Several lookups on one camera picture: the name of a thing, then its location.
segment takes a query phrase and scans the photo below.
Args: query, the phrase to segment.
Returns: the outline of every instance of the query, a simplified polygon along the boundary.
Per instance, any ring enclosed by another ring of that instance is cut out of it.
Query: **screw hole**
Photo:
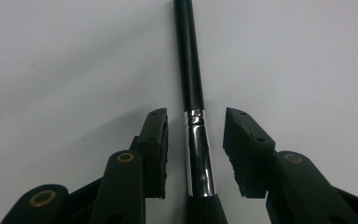
[[[342,217],[338,216],[330,216],[330,221],[334,224],[347,224],[347,221],[345,221]]]
[[[121,214],[113,214],[107,220],[106,224],[120,224],[123,221]]]
[[[295,154],[286,154],[283,156],[287,161],[290,161],[294,164],[301,164],[303,162],[303,159],[301,157],[295,155]]]
[[[129,162],[133,160],[133,155],[130,153],[122,153],[117,156],[117,161],[119,162]]]
[[[258,137],[255,139],[257,142],[259,143],[264,143],[266,141],[266,139],[262,138],[262,137]]]
[[[45,189],[36,193],[29,201],[32,207],[42,207],[48,203],[51,203],[56,197],[56,191],[52,189]]]

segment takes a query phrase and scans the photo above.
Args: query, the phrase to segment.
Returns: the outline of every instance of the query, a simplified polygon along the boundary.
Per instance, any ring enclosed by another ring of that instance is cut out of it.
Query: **black cylindrical handle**
[[[176,36],[185,111],[203,110],[199,54],[191,0],[174,0]]]

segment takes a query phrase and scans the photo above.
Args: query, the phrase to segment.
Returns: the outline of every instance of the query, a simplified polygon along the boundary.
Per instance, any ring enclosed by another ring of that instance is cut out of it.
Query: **shiny metal sleeve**
[[[208,197],[216,193],[204,111],[185,112],[186,165],[190,196]]]

